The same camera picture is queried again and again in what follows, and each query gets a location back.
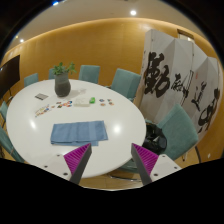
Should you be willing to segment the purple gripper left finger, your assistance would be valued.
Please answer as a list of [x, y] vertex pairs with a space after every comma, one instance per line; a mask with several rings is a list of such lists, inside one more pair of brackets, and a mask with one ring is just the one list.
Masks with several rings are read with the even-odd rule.
[[57, 154], [50, 158], [42, 168], [74, 184], [78, 184], [92, 154], [91, 144], [88, 143], [71, 152]]

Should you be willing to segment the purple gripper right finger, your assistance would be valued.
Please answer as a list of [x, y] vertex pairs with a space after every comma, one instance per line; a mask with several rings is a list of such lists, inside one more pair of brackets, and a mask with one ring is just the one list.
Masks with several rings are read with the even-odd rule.
[[181, 169], [167, 155], [157, 155], [137, 144], [132, 144], [131, 154], [143, 185], [148, 185]]

